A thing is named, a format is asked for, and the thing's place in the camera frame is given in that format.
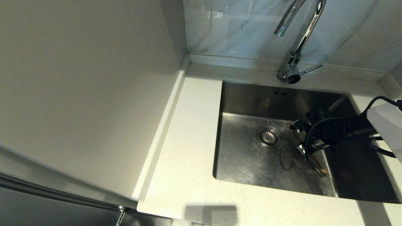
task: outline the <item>electrical cord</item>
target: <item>electrical cord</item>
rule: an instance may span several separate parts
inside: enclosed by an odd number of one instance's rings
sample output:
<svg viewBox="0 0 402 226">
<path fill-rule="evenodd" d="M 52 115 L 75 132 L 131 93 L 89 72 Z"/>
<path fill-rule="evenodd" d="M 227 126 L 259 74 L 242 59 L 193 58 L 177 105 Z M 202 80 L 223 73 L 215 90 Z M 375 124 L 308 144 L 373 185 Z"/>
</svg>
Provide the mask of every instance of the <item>electrical cord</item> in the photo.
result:
<svg viewBox="0 0 402 226">
<path fill-rule="evenodd" d="M 377 100 L 380 100 L 380 99 L 381 99 L 381 100 L 384 100 L 384 101 L 387 101 L 388 103 L 390 103 L 390 104 L 392 104 L 392 105 L 394 105 L 394 106 L 396 106 L 396 107 L 402 107 L 400 104 L 398 104 L 397 102 L 395 102 L 395 101 L 393 101 L 393 100 L 391 100 L 391 99 L 389 99 L 389 98 L 387 98 L 387 97 L 378 96 L 378 97 L 375 97 L 374 99 L 372 99 L 372 100 L 370 101 L 369 105 L 367 105 L 366 109 L 365 109 L 361 114 L 367 113 L 367 111 L 368 111 L 369 108 L 374 104 L 374 102 L 377 101 Z"/>
<path fill-rule="evenodd" d="M 376 141 L 376 140 L 384 140 L 384 139 L 382 137 L 372 137 L 372 138 L 370 138 L 370 147 L 372 149 L 374 149 L 376 152 L 378 152 L 380 154 L 383 154 L 383 155 L 386 155 L 386 156 L 389 156 L 389 157 L 392 157 L 392 158 L 396 158 L 394 153 L 389 152 L 387 150 L 384 150 L 382 148 L 379 148 L 379 147 L 375 146 L 372 142 Z"/>
<path fill-rule="evenodd" d="M 311 129 L 308 132 L 307 137 L 306 137 L 306 146 L 304 147 L 304 152 L 305 152 L 304 156 L 306 158 L 306 161 L 308 160 L 308 148 L 309 148 L 308 141 L 310 139 L 310 135 L 312 134 L 312 131 L 314 129 L 316 129 L 319 124 L 322 124 L 323 122 L 328 121 L 328 120 L 332 120 L 332 119 L 342 119 L 342 118 L 327 118 L 327 119 L 323 119 L 323 120 L 317 122 L 313 127 L 311 127 Z"/>
<path fill-rule="evenodd" d="M 317 146 L 316 143 L 313 143 L 313 145 L 314 145 L 314 147 L 316 147 L 316 148 L 318 148 L 318 149 L 321 149 L 320 147 Z"/>
</svg>

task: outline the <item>kitchen sink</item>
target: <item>kitchen sink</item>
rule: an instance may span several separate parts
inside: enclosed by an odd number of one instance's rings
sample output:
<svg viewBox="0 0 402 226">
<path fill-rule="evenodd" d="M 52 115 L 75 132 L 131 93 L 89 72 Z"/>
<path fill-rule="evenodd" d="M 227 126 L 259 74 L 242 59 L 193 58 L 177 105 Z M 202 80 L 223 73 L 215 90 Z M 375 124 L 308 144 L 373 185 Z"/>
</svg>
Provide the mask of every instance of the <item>kitchen sink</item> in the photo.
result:
<svg viewBox="0 0 402 226">
<path fill-rule="evenodd" d="M 308 162 L 297 148 L 302 133 L 289 129 L 324 108 L 356 116 L 344 94 L 224 82 L 213 176 L 223 181 L 315 195 L 399 203 L 368 137 L 340 142 Z"/>
</svg>

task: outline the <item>white countertop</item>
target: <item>white countertop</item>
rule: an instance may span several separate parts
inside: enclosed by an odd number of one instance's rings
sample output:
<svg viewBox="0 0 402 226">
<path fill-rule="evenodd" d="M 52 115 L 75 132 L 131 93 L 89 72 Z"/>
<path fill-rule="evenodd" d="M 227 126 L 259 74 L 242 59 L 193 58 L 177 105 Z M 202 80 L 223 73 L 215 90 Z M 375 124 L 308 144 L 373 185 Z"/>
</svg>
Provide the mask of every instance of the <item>white countertop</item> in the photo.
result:
<svg viewBox="0 0 402 226">
<path fill-rule="evenodd" d="M 191 64 L 139 212 L 212 225 L 402 225 L 402 205 L 311 195 L 217 180 L 212 175 L 222 80 L 349 93 L 363 111 L 385 95 L 372 81 L 304 75 L 294 85 L 276 72 Z M 402 188 L 402 164 L 384 157 Z"/>
</svg>

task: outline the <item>faucet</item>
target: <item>faucet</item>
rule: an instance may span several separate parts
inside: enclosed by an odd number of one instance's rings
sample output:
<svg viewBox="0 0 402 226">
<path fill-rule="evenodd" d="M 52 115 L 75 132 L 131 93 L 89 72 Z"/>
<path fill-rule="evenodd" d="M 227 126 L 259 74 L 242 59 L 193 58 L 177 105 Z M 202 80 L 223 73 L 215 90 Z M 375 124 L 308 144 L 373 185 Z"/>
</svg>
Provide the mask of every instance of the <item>faucet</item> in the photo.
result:
<svg viewBox="0 0 402 226">
<path fill-rule="evenodd" d="M 294 0 L 290 7 L 287 9 L 285 15 L 283 16 L 281 22 L 279 23 L 277 29 L 275 30 L 275 34 L 278 36 L 282 36 L 287 27 L 289 26 L 290 22 L 292 21 L 293 17 L 296 15 L 297 11 L 303 5 L 306 0 Z M 295 84 L 300 80 L 300 76 L 308 73 L 312 70 L 322 67 L 322 64 L 309 68 L 305 71 L 299 72 L 297 69 L 297 63 L 299 62 L 302 54 L 301 51 L 303 50 L 304 46 L 307 43 L 308 38 L 310 37 L 311 33 L 315 25 L 317 24 L 318 19 L 322 14 L 322 10 L 324 9 L 326 0 L 317 0 L 316 10 L 314 11 L 313 17 L 311 18 L 311 22 L 308 25 L 306 31 L 304 32 L 303 36 L 301 37 L 299 44 L 295 51 L 290 52 L 289 60 L 281 66 L 281 69 L 278 72 L 278 79 L 289 84 Z"/>
</svg>

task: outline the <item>backsplash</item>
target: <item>backsplash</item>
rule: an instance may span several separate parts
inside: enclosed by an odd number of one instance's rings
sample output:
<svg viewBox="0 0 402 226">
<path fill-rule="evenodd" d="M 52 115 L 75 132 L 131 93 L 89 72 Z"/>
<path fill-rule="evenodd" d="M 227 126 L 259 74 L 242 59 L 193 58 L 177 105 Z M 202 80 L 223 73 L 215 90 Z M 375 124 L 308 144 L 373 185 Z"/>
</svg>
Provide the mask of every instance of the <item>backsplash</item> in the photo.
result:
<svg viewBox="0 0 402 226">
<path fill-rule="evenodd" d="M 188 51 L 283 60 L 316 3 L 306 1 L 278 37 L 273 32 L 291 2 L 184 0 Z M 402 60 L 401 11 L 400 0 L 328 0 L 301 62 L 390 71 Z"/>
</svg>

